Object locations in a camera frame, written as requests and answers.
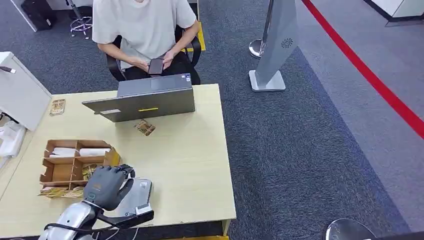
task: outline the chair armrest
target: chair armrest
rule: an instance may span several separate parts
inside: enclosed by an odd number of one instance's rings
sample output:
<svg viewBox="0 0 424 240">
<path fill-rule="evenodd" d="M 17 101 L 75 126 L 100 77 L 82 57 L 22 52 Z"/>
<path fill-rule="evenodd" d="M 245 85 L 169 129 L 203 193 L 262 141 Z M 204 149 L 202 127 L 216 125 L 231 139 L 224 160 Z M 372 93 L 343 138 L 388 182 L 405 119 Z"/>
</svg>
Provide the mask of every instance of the chair armrest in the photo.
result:
<svg viewBox="0 0 424 240">
<path fill-rule="evenodd" d="M 193 45 L 193 59 L 191 61 L 191 64 L 193 64 L 193 67 L 198 64 L 200 54 L 202 53 L 202 46 L 200 45 L 200 41 L 197 36 L 193 38 L 193 41 L 191 41 L 191 45 Z"/>
<path fill-rule="evenodd" d="M 107 67 L 109 68 L 110 73 L 115 77 L 115 79 L 118 80 L 119 82 L 127 80 L 121 72 L 121 68 L 118 64 L 117 59 L 107 54 L 106 54 L 106 58 L 107 58 Z"/>
</svg>

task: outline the office chair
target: office chair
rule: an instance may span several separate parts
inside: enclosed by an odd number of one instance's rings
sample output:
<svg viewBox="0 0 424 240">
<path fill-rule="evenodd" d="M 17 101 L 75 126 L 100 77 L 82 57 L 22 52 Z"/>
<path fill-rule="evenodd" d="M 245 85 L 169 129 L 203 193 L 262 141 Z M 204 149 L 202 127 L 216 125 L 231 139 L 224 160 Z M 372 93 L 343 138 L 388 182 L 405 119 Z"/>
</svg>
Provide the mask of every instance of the office chair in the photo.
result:
<svg viewBox="0 0 424 240">
<path fill-rule="evenodd" d="M 80 10 L 75 6 L 75 3 L 72 0 L 65 0 L 66 5 L 70 5 L 72 7 L 73 12 L 76 15 L 76 20 L 70 23 L 70 33 L 72 37 L 75 37 L 74 32 L 82 32 L 84 33 L 85 39 L 89 39 L 86 31 L 93 27 L 91 16 L 82 16 Z"/>
<path fill-rule="evenodd" d="M 175 28 L 175 42 L 178 42 L 182 36 L 183 36 L 183 29 L 177 25 Z M 117 46 L 120 49 L 121 41 L 122 41 L 122 36 L 118 35 L 113 41 L 113 45 Z M 191 59 L 191 64 L 194 67 L 198 63 L 200 54 L 202 52 L 202 47 L 200 45 L 200 41 L 197 36 L 194 37 L 193 41 L 191 41 L 191 45 L 193 46 L 193 58 Z M 185 55 L 187 56 L 188 59 L 190 59 L 189 51 L 187 51 L 187 47 L 185 48 Z M 110 73 L 115 77 L 115 79 L 118 80 L 119 82 L 127 80 L 125 78 L 125 75 L 121 71 L 121 61 L 107 54 L 106 54 L 106 58 L 107 58 L 107 67 L 109 68 Z"/>
</svg>

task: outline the stanchion base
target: stanchion base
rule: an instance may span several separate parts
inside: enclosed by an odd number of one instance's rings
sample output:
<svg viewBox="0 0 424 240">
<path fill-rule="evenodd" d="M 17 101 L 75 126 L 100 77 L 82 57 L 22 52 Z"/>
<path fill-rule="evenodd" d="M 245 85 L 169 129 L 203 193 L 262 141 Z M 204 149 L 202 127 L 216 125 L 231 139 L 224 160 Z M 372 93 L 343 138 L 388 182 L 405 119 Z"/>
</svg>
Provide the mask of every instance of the stanchion base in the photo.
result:
<svg viewBox="0 0 424 240">
<path fill-rule="evenodd" d="M 254 40 L 249 44 L 249 51 L 252 57 L 257 59 L 260 59 L 262 57 L 261 45 L 262 45 L 262 39 Z"/>
<path fill-rule="evenodd" d="M 333 221 L 327 228 L 325 240 L 364 240 L 376 236 L 361 223 L 347 218 Z"/>
<path fill-rule="evenodd" d="M 249 71 L 250 84 L 253 92 L 283 91 L 286 89 L 286 84 L 284 84 L 283 76 L 281 76 L 280 71 L 277 71 L 265 86 L 258 86 L 255 72 L 256 70 Z"/>
</svg>

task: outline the cardboard box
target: cardboard box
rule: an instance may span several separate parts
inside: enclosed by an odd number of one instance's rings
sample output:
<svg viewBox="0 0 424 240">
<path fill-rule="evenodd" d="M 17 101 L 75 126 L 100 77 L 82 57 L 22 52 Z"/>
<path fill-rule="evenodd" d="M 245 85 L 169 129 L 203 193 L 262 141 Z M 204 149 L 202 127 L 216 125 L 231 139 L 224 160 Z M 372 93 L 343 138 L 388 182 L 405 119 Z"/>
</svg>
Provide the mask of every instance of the cardboard box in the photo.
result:
<svg viewBox="0 0 424 240">
<path fill-rule="evenodd" d="M 76 149 L 73 157 L 54 157 L 50 154 L 55 148 Z M 80 156 L 80 149 L 110 149 L 102 156 Z M 85 186 L 88 182 L 84 179 L 83 168 L 86 166 L 118 166 L 121 156 L 115 148 L 102 140 L 49 140 L 42 160 L 46 167 L 45 173 L 40 175 L 39 181 L 43 188 L 60 187 L 72 191 L 76 187 Z"/>
</svg>

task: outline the floor marking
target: floor marking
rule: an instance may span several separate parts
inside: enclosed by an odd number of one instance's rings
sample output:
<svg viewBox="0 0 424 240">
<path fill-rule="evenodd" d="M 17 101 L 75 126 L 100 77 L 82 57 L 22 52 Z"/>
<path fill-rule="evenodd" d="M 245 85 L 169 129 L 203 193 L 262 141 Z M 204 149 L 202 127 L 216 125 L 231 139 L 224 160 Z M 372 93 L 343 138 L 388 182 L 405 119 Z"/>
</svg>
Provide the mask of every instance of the floor marking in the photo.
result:
<svg viewBox="0 0 424 240">
<path fill-rule="evenodd" d="M 402 100 L 399 99 L 371 69 L 361 60 L 343 38 L 334 30 L 320 11 L 314 6 L 311 0 L 302 0 L 310 13 L 315 17 L 321 27 L 327 32 L 329 37 L 358 69 L 365 79 L 374 89 L 385 99 L 385 101 L 399 114 L 403 120 L 424 139 L 424 121 L 420 119 Z"/>
</svg>

